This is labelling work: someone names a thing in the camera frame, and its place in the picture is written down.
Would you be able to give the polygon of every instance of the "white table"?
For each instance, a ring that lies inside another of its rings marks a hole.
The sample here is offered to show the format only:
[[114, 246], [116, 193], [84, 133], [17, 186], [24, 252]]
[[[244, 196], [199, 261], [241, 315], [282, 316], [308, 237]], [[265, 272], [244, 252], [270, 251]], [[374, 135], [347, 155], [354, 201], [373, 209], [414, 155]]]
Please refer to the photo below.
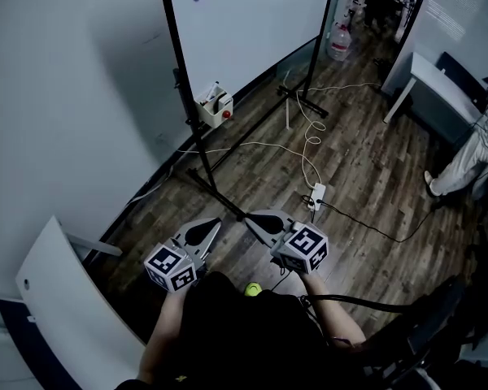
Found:
[[83, 390], [112, 390], [136, 377], [144, 344], [98, 291], [55, 217], [16, 284], [46, 343]]
[[432, 63], [413, 52], [411, 78], [396, 103], [390, 109], [389, 114], [383, 119], [385, 123], [390, 121], [418, 80], [436, 93], [467, 124], [474, 124], [481, 117], [481, 112], [473, 105], [468, 95], [461, 88]]

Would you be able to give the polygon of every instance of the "black metal frame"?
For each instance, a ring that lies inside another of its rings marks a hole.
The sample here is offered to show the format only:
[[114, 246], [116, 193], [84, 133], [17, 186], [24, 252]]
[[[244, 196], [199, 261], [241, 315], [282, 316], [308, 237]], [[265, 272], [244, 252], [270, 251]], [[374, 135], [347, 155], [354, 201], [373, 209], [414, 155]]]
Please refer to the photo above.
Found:
[[[173, 73], [176, 78], [176, 88], [179, 89], [179, 93], [181, 95], [181, 100], [183, 106], [185, 108], [186, 115], [188, 116], [187, 123], [190, 125], [192, 133], [194, 135], [194, 141], [197, 145], [198, 152], [201, 156], [201, 161], [203, 162], [204, 170], [207, 173], [208, 181], [202, 178], [197, 169], [189, 169], [187, 171], [188, 175], [195, 180], [203, 189], [207, 190], [215, 199], [217, 199], [220, 203], [222, 203], [225, 207], [227, 207], [230, 211], [232, 211], [236, 216], [238, 221], [242, 221], [246, 215], [246, 213], [241, 210], [238, 206], [233, 204], [227, 197], [225, 197], [222, 193], [217, 190], [216, 182], [213, 177], [213, 172], [226, 160], [228, 157], [235, 151], [235, 149], [240, 146], [245, 139], [247, 139], [253, 132], [260, 127], [260, 125], [266, 121], [283, 103], [287, 98], [298, 99], [304, 106], [311, 108], [314, 110], [322, 119], [326, 118], [329, 113], [322, 109], [321, 107], [317, 106], [313, 102], [307, 100], [307, 93], [311, 86], [312, 76], [315, 71], [316, 60], [318, 59], [318, 54], [320, 52], [321, 42], [324, 36], [325, 25], [327, 23], [327, 17], [329, 12], [330, 0], [327, 0], [325, 6], [325, 14], [324, 18], [322, 19], [322, 25], [320, 28], [320, 33], [316, 38], [311, 39], [310, 41], [306, 42], [304, 45], [300, 46], [297, 50], [293, 51], [291, 54], [287, 55], [285, 58], [280, 60], [277, 64], [273, 67], [278, 65], [284, 59], [288, 58], [298, 50], [302, 49], [304, 46], [308, 45], [312, 41], [315, 41], [315, 48], [312, 53], [311, 63], [309, 64], [309, 70], [307, 75], [303, 80], [301, 80], [298, 84], [296, 84], [292, 89], [287, 89], [284, 86], [280, 86], [278, 88], [279, 95], [282, 95], [278, 102], [271, 107], [266, 113], [255, 123], [251, 128], [242, 135], [238, 141], [231, 146], [231, 148], [213, 165], [211, 166], [207, 155], [206, 149], [204, 148], [202, 135], [200, 134], [200, 122], [198, 118], [197, 107], [195, 105], [194, 95], [192, 94], [192, 89], [190, 87], [190, 80], [188, 79], [188, 74], [186, 73], [186, 64], [185, 58], [182, 52], [181, 47], [181, 39], [179, 38], [179, 31], [177, 29], [177, 23], [175, 14], [173, 11], [172, 0], [163, 0], [164, 5], [164, 12], [166, 13], [167, 21], [168, 21], [168, 28], [170, 29], [170, 36], [172, 38], [173, 49], [176, 54], [177, 60], [177, 69], [174, 69]], [[302, 96], [297, 97], [297, 92], [299, 91], [300, 87], [303, 87]]]

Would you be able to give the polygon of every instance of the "black and white marker cube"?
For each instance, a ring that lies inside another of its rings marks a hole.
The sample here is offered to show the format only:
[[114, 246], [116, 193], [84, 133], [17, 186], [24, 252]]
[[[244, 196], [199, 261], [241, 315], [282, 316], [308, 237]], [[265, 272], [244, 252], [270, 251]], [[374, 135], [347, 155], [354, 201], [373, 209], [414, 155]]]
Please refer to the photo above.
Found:
[[327, 236], [314, 226], [294, 225], [294, 234], [275, 251], [285, 268], [311, 273], [327, 257]]
[[150, 278], [169, 292], [176, 292], [197, 279], [194, 262], [180, 248], [157, 244], [145, 260]]

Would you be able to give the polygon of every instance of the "marker holder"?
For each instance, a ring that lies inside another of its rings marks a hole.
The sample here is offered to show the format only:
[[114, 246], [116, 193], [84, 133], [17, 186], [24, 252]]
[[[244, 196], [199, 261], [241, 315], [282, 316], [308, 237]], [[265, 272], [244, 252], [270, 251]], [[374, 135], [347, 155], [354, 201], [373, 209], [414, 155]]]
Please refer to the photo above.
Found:
[[233, 96], [215, 82], [195, 98], [195, 106], [204, 123], [218, 128], [233, 115]]

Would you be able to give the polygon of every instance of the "desk leg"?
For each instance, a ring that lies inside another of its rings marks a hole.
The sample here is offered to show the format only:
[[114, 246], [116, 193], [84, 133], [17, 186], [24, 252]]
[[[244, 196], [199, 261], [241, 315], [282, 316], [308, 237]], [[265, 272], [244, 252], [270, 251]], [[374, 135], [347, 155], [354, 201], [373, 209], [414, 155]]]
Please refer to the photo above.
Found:
[[401, 106], [401, 103], [403, 100], [407, 97], [408, 93], [410, 93], [410, 90], [416, 83], [416, 78], [412, 77], [409, 81], [399, 98], [396, 100], [396, 103], [392, 106], [392, 108], [389, 111], [389, 114], [386, 115], [386, 117], [383, 119], [384, 123], [389, 123], [390, 119], [392, 119], [392, 116], [396, 114], [396, 111], [398, 110], [399, 106]]

